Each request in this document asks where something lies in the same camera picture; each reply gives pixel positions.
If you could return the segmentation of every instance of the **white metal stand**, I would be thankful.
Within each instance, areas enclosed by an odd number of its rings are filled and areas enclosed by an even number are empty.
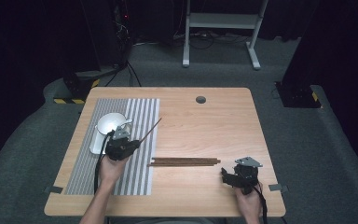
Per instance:
[[[190,27],[205,28],[233,28],[233,29],[253,29],[252,40],[246,42],[246,48],[252,60],[253,68],[260,69],[260,62],[255,54],[255,41],[260,30],[261,22],[264,18],[267,3],[269,0],[262,0],[261,8],[256,15],[242,14],[217,14],[217,13],[191,13],[190,0],[187,0],[186,9],[186,36],[183,51],[183,67],[190,66]]]

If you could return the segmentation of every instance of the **chopstick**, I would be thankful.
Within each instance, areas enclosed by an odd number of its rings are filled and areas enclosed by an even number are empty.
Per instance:
[[[220,163],[217,158],[178,158],[178,157],[153,157],[147,166],[214,166]]]

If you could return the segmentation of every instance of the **wooden tabletop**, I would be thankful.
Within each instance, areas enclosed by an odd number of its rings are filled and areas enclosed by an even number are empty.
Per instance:
[[[198,96],[206,99],[196,102]],[[50,193],[49,216],[82,216],[92,195],[65,195],[65,188],[98,98],[159,98],[156,157],[217,158],[215,166],[154,167],[151,195],[111,196],[107,216],[130,217],[239,217],[234,190],[222,183],[221,168],[234,173],[235,160],[250,156],[263,164],[268,216],[282,217],[285,207],[269,151],[246,88],[94,88],[76,126],[54,183],[61,194]]]

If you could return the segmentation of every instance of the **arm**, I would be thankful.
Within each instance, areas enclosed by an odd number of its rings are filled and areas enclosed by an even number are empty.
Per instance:
[[[80,223],[103,223],[104,214],[107,207],[109,196],[113,187],[124,171],[124,167],[129,158],[123,161],[112,161],[108,157],[103,157],[100,168],[101,184],[92,198],[86,213]]]
[[[263,185],[260,183],[260,186],[255,186],[259,191],[263,188]],[[238,207],[242,216],[245,218],[247,224],[260,224],[259,216],[261,214],[261,201],[255,190],[248,195],[243,195],[241,189],[234,188],[235,194],[237,195]]]

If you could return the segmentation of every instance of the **striped placemat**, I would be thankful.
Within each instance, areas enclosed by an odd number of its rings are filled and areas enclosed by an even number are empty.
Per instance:
[[[98,99],[76,159],[65,194],[92,195],[95,163],[98,155],[90,152],[94,128],[98,120],[108,113],[120,113],[132,119],[130,140],[140,140],[158,121],[159,99]],[[152,188],[153,168],[147,167],[154,156],[158,126],[135,150],[127,162],[123,176],[112,192],[115,195],[149,195]]]

